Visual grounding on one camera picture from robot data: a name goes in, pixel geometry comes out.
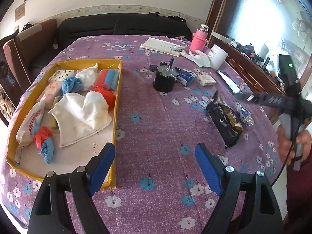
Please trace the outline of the black snack bag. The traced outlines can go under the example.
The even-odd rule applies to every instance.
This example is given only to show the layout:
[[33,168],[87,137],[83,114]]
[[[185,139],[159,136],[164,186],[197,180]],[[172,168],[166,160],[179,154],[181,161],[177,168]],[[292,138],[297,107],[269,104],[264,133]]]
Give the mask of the black snack bag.
[[217,127],[225,146],[236,145],[243,133],[243,127],[234,110],[223,102],[218,90],[215,91],[206,110]]

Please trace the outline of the blue cloth with red bag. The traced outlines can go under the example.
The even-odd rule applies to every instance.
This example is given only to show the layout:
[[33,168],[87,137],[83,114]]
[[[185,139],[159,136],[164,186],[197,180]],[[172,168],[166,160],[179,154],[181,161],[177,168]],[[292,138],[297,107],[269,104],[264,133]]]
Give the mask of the blue cloth with red bag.
[[54,154],[54,143],[52,133],[46,126],[35,126],[31,135],[39,154],[43,156],[44,162],[50,164]]

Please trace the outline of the white red printed bag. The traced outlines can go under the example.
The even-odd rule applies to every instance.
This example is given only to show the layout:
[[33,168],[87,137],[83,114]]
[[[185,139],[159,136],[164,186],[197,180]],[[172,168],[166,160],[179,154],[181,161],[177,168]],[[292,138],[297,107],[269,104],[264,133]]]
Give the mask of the white red printed bag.
[[23,120],[16,134],[16,140],[19,144],[18,149],[24,148],[33,142],[31,132],[34,129],[35,125],[41,124],[44,109],[45,101],[42,100],[37,102]]

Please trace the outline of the yellow green sponge pack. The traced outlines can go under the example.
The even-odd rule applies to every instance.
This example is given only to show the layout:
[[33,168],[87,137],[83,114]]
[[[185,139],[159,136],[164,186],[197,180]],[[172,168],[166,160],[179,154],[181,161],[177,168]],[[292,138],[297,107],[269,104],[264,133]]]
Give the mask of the yellow green sponge pack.
[[[53,103],[52,103],[52,108],[51,109],[54,109],[56,107],[56,104],[62,99],[62,96],[56,96],[53,100]],[[51,114],[51,128],[56,130],[56,129],[59,129],[59,125],[58,125],[58,122],[56,120],[56,117],[55,117],[55,110],[52,112]]]

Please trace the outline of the cream white cloth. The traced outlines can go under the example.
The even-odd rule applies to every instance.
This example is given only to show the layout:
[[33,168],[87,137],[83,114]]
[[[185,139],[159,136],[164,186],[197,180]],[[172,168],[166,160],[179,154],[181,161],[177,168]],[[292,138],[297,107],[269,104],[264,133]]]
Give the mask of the cream white cloth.
[[49,114],[54,110],[59,125],[60,147],[91,137],[112,122],[106,100],[95,91],[85,96],[75,92],[65,94]]

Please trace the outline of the small beige tissue pack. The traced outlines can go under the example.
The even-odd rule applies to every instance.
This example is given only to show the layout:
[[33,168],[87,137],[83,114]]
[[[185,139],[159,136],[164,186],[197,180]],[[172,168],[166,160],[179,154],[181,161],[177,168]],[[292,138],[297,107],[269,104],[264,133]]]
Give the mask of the small beige tissue pack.
[[196,80],[203,86],[213,86],[216,81],[213,77],[211,77],[210,75],[207,74],[199,74],[196,77]]

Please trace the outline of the pink tissue pack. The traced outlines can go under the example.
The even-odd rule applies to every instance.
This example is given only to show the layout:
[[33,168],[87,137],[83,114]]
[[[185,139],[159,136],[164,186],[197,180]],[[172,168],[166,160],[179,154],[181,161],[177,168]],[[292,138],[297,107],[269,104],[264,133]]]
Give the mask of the pink tissue pack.
[[51,109],[54,102],[54,98],[60,95],[62,83],[59,81],[51,81],[45,87],[41,95],[39,95],[36,102],[43,101],[45,104],[45,109]]

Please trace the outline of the red plastic bag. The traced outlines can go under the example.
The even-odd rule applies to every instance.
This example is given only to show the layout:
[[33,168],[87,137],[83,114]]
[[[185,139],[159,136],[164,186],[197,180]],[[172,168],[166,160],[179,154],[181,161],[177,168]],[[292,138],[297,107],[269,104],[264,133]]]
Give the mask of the red plastic bag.
[[100,93],[108,104],[108,109],[111,110],[115,107],[116,96],[109,89],[103,88],[102,86],[91,85],[89,91],[95,91]]

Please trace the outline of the blue microfiber cloth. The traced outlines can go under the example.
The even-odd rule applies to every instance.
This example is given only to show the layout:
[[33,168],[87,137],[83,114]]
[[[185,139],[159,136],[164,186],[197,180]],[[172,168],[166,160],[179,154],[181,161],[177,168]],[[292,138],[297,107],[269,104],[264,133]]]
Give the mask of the blue microfiber cloth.
[[65,95],[71,92],[78,92],[82,90],[83,82],[81,79],[76,77],[67,77],[62,82],[62,94]]

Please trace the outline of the white towel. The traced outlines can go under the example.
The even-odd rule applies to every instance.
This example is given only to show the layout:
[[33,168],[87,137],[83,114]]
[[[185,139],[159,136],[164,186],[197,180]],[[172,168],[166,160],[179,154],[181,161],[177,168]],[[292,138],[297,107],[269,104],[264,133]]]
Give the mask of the white towel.
[[75,77],[82,81],[82,91],[87,91],[89,87],[96,82],[98,77],[98,64],[96,63],[94,66],[90,66],[87,69],[78,70]]

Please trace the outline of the red and blue sponge pack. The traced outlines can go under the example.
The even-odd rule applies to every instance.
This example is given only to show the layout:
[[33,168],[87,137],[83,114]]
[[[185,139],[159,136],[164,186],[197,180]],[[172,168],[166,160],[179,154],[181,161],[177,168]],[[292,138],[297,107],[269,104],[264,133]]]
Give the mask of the red and blue sponge pack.
[[116,91],[119,78],[119,70],[116,69],[103,69],[100,70],[98,78],[95,82],[96,86],[103,87],[110,91]]

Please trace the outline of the white patterned tissue pack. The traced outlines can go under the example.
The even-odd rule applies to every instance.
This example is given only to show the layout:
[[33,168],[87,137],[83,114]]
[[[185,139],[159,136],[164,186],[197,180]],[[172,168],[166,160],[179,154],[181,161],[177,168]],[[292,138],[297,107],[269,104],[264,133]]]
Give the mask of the white patterned tissue pack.
[[63,82],[68,77],[74,77],[75,76],[74,70],[56,70],[52,76],[48,79],[48,82],[51,81],[59,81]]

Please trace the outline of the black smartphone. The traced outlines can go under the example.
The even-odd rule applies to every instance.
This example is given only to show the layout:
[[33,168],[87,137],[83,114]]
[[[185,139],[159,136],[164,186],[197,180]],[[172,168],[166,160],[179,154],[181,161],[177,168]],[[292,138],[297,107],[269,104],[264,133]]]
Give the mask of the black smartphone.
[[216,73],[220,76],[220,78],[224,81],[227,88],[229,88],[230,92],[235,94],[243,94],[238,85],[234,82],[234,80],[226,73],[220,70],[217,70]]

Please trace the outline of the yellow cardboard box tray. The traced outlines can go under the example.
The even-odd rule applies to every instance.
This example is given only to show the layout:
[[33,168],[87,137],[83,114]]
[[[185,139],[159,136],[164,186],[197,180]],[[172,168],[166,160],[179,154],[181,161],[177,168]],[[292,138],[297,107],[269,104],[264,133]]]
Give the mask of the yellow cardboard box tray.
[[94,91],[65,94],[52,110],[45,110],[41,124],[50,127],[55,118],[59,126],[52,132],[54,154],[50,164],[45,163],[34,142],[20,147],[16,140],[18,129],[57,69],[78,71],[93,65],[98,65],[99,70],[115,70],[118,76],[122,75],[121,60],[69,60],[55,63],[31,90],[17,114],[8,139],[6,162],[18,173],[39,181],[48,171],[71,173],[78,166],[87,165],[106,143],[115,143],[118,102],[109,109],[104,97]]

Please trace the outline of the white paper booklet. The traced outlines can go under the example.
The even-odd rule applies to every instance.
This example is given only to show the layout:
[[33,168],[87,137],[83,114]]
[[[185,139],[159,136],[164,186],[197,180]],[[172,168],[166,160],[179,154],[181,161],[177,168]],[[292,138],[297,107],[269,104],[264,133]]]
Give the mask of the white paper booklet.
[[179,57],[180,52],[182,52],[187,46],[181,46],[150,37],[143,44],[141,44],[140,47],[150,51],[163,52],[174,57]]

